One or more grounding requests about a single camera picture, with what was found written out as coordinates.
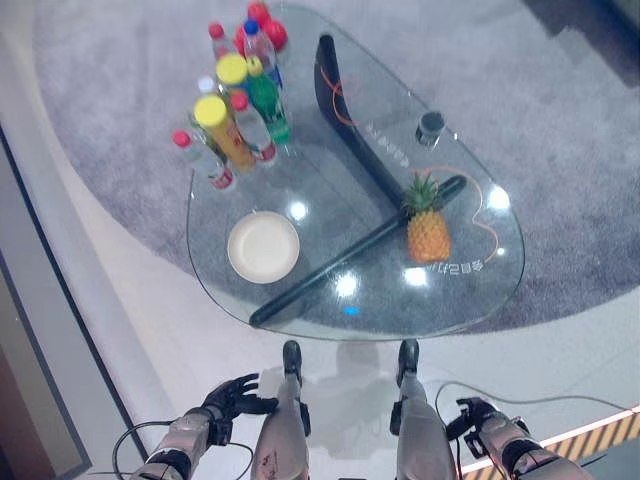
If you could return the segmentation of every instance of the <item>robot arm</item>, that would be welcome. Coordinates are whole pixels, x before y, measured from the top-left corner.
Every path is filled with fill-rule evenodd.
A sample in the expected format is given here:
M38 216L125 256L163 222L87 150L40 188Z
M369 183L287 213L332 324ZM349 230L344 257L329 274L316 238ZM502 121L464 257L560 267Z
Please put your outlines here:
M247 394L258 387L257 383L248 383L257 378L254 373L223 383L207 395L202 406L174 421L131 479L189 480L211 445L229 443L235 417L241 413L263 415L275 411L277 399Z
M522 419L509 419L478 398L457 401L465 408L447 426L449 440L469 429L464 439L476 458L488 455L505 478L512 480L593 480L575 463L545 450L529 435Z

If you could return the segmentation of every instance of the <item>yellow bottle cap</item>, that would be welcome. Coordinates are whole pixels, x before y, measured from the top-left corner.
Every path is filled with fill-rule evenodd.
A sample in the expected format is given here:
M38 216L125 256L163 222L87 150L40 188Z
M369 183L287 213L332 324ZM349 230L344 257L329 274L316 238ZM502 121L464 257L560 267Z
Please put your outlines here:
M251 75L252 77L257 77L258 75L260 75L263 71L262 62L260 61L260 59L255 55L247 58L247 70L249 70L249 75Z
M218 60L216 75L225 85L237 85L247 78L247 61L239 53L227 53Z
M193 116L202 127L217 127L227 118L227 107L220 97L202 97L193 107Z

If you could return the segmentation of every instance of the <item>glass table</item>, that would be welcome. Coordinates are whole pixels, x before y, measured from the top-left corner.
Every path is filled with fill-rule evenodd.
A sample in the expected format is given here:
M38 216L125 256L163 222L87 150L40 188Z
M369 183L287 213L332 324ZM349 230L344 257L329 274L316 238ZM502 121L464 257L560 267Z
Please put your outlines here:
M299 6L272 15L289 33L279 61L292 141L232 191L194 174L188 245L207 293L256 327L339 340L451 333L499 310L524 267L507 193L448 129L435 145L419 142L427 105L345 32ZM401 202L415 173L452 187L446 262L409 258ZM227 239L265 210L291 221L300 256L285 278L259 285L233 270Z

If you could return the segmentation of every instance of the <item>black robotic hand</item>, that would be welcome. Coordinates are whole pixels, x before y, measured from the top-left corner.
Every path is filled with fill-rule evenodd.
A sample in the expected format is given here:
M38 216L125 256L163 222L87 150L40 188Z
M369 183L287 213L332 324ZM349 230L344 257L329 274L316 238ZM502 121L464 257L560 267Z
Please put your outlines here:
M217 387L204 399L202 407L192 411L205 411L211 417L208 444L224 446L231 440L233 419L241 413L265 415L278 406L277 398L260 398L248 393L258 388L257 383L249 383L258 378L257 373L228 380Z

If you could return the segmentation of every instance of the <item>gray carpet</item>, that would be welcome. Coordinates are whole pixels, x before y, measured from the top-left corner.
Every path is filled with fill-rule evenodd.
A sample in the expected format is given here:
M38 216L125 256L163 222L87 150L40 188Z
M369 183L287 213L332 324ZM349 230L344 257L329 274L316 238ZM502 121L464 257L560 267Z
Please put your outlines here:
M552 320L640 283L638 39L595 0L306 1L349 30L449 125L511 196L526 247L515 298L476 329ZM170 143L211 69L207 23L235 2L36 3L57 135L89 189L192 272L190 173Z

